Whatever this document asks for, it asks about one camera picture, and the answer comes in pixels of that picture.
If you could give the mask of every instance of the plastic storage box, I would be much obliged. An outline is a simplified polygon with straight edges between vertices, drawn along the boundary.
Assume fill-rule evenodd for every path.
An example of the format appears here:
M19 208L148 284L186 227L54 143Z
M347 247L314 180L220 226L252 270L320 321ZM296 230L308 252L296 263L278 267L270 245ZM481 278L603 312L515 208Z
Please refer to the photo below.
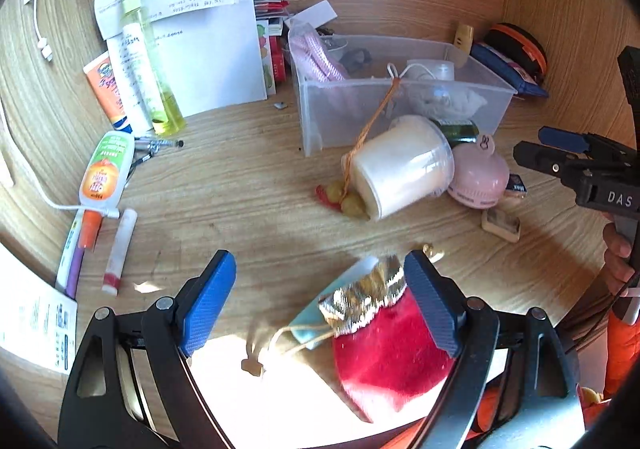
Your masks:
M402 72L410 60L451 61L455 80L426 80L424 75L420 80L409 80L405 76L368 138L387 130L397 116L424 114L424 108L443 111L440 118L455 119L455 114L446 114L447 101L469 98L476 104L484 101L470 119L481 132L493 134L515 93L487 67L448 43L369 35L334 36L334 40L340 41L340 47L328 53L347 67L350 80L308 80L298 75L294 58L291 61L305 156L324 147L353 145L391 86L387 63Z

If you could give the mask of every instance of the human hand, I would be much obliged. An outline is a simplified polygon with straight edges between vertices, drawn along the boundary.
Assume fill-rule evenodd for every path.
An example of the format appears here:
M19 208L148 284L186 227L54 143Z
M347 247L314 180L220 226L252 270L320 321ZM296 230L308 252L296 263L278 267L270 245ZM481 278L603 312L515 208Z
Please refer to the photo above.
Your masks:
M634 275L634 269L626 262L626 258L631 255L631 245L616 232L614 223L605 225L602 230L602 239L607 245L607 250L604 253L604 279L609 291L616 295ZM620 297L626 297L626 294L627 291L625 290L620 294Z

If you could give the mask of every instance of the pink rounded container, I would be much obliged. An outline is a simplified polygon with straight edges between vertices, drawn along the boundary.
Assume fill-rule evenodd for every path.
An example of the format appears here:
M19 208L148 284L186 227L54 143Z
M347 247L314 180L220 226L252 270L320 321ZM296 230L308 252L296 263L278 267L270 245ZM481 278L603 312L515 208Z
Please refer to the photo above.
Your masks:
M488 209L498 203L509 181L509 167L495 152L494 139L481 134L476 143L453 148L456 166L447 191L461 204L472 209Z

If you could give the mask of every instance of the white tube with red band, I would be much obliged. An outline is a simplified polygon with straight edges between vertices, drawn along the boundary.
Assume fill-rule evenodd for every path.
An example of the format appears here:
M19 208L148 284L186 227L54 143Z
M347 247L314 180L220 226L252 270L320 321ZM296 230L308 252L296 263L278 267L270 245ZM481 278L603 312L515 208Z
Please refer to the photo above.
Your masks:
M111 254L107 261L107 269L104 271L104 279L102 280L103 292L118 295L122 267L124 267L124 260L127 257L127 250L129 250L129 243L137 219L138 213L133 209L126 209L122 213L120 225L113 240L113 247L111 247Z

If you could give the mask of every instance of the metal bolt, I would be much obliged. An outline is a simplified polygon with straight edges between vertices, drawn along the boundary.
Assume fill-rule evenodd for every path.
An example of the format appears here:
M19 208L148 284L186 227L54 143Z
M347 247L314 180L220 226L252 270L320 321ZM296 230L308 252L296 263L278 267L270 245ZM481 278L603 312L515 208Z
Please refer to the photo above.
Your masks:
M481 310L484 308L484 301L479 297L470 297L466 300L466 305L471 308L471 310Z
M531 315L538 321L544 321L546 319L545 311L542 308L538 308L537 306L531 309Z
M105 306L103 306L102 308L98 308L94 314L94 317L98 321L102 321L103 319L106 319L108 316L109 316L109 309Z
M170 297L161 297L156 301L156 308L159 310L169 310L174 304L174 300Z

